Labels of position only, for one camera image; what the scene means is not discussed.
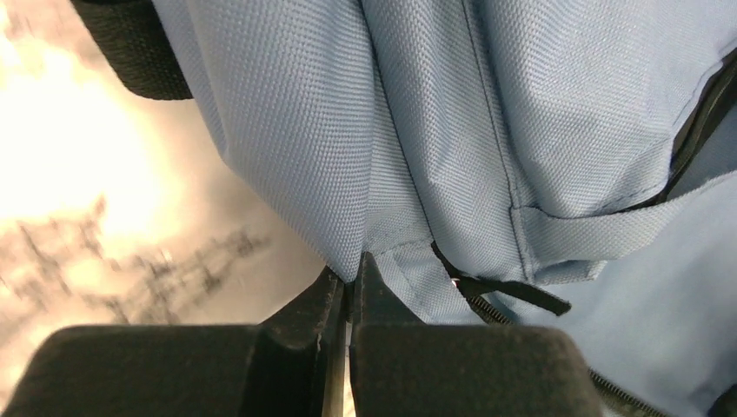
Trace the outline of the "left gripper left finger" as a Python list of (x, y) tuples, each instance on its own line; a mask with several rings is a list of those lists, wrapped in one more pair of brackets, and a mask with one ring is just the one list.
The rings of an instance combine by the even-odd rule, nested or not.
[(329, 269), (257, 325), (77, 326), (32, 356), (8, 416), (340, 411), (344, 286)]

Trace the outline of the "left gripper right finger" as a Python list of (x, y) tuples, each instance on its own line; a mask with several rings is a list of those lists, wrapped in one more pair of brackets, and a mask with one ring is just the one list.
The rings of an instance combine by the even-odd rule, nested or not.
[(600, 416), (574, 343), (552, 328), (429, 325), (370, 253), (354, 283), (350, 379), (359, 416)]

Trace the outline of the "blue backpack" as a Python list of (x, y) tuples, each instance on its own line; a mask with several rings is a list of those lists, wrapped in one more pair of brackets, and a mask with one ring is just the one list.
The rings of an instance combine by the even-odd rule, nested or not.
[(563, 330), (607, 416), (735, 415), (735, 2), (74, 8), (344, 281)]

